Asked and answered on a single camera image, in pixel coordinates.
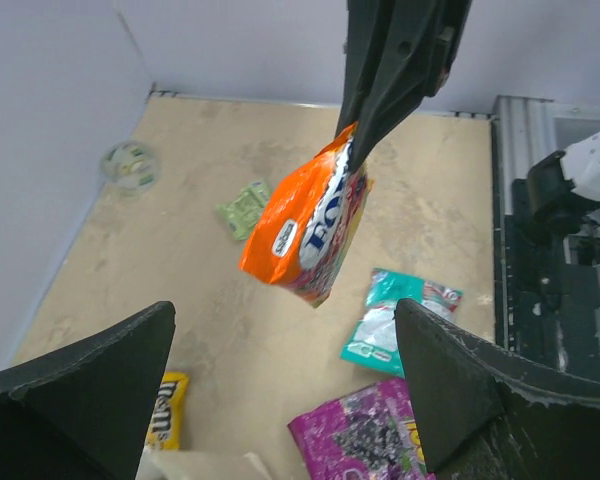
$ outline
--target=purple candy bag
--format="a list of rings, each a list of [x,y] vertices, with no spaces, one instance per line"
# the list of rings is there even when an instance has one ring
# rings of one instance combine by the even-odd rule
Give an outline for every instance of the purple candy bag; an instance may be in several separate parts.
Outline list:
[[[312,480],[435,480],[402,378],[327,402],[289,430]]]

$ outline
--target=green candy wrapper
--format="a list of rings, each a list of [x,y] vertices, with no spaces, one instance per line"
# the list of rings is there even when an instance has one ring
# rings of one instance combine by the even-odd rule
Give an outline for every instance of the green candy wrapper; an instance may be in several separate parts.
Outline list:
[[[267,183],[257,180],[243,188],[233,202],[216,205],[216,212],[228,225],[234,239],[246,240],[258,223],[270,197],[271,189]]]

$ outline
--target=beige floor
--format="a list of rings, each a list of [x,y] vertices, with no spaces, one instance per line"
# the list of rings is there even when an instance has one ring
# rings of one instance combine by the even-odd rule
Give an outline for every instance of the beige floor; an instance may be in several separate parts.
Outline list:
[[[307,478],[294,416],[379,378],[341,361],[374,266],[464,289],[458,323],[492,338],[489,127],[413,115],[369,158],[376,179],[331,298],[312,310],[237,268],[214,214],[259,177],[278,182],[330,141],[337,111],[154,98],[134,138],[162,178],[142,196],[105,188],[22,345],[22,362],[156,300],[177,309],[170,364],[191,373],[184,447],[259,454]],[[133,392],[129,392],[133,401]]]

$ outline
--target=teal candy bag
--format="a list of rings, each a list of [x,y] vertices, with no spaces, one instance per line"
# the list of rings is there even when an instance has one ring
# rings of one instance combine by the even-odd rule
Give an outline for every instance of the teal candy bag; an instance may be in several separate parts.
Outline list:
[[[396,305],[402,298],[412,298],[453,321],[462,292],[413,275],[375,268],[367,295],[367,313],[357,323],[340,358],[404,378],[394,320]]]

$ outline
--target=orange candy bag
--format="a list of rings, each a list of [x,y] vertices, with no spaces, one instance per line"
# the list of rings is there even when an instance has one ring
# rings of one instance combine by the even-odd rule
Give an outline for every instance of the orange candy bag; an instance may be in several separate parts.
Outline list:
[[[249,237],[240,268],[314,307],[324,302],[358,228],[372,182],[348,168],[355,125],[287,176]]]

